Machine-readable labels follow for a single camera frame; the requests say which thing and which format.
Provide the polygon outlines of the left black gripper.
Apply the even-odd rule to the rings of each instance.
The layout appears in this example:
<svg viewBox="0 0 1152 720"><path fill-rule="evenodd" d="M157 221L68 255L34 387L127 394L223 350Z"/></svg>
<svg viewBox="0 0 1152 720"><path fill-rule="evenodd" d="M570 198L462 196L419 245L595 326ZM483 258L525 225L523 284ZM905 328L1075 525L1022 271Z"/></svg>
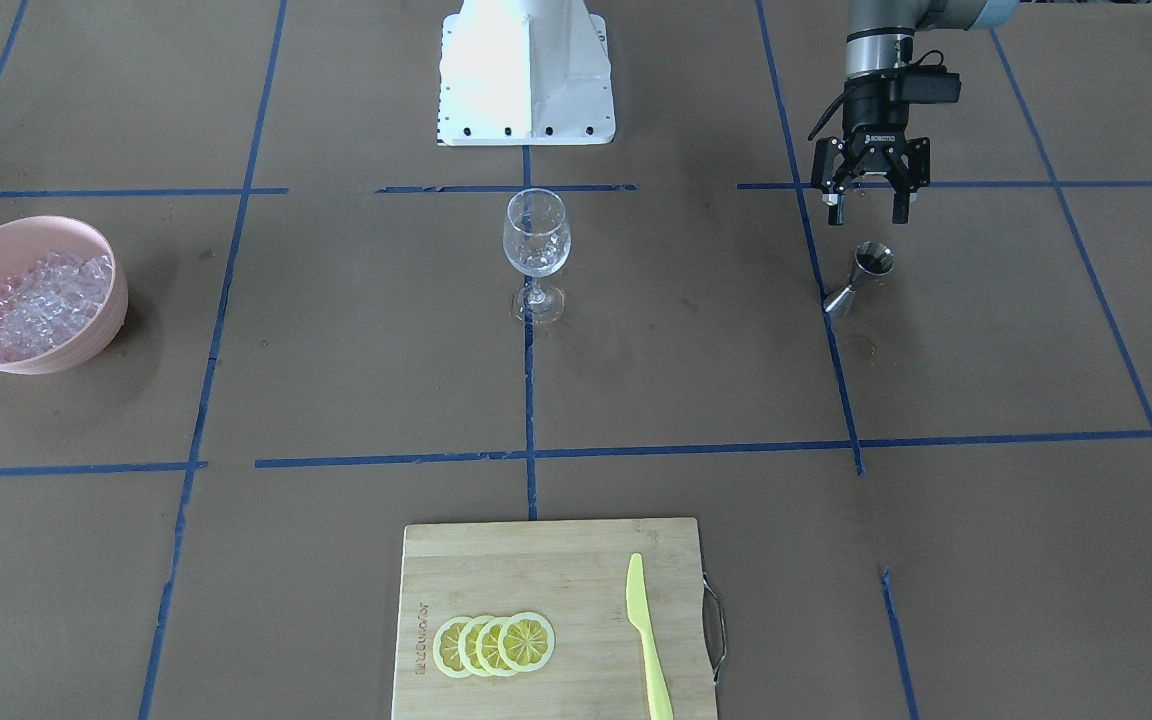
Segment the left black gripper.
<svg viewBox="0 0 1152 720"><path fill-rule="evenodd" d="M909 108L923 104L910 76L847 79L812 128L812 187L826 191L827 223L846 223L846 184L882 176L892 185L890 222L909 222L914 191L931 183L931 141L905 136Z"/></svg>

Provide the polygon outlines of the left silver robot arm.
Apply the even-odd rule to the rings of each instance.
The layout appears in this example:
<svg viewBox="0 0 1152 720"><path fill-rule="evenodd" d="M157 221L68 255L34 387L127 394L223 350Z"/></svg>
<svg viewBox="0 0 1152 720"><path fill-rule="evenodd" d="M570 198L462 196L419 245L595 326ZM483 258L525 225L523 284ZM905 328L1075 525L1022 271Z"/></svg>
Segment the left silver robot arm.
<svg viewBox="0 0 1152 720"><path fill-rule="evenodd" d="M827 205L827 222L846 222L846 192L859 179L886 179L892 223L931 184L932 142L908 135L915 105L955 104L960 74L942 60L916 56L915 37L933 29L993 29L1018 10L1016 1L850 1L847 5L844 88L809 132L814 143L810 185Z"/></svg>

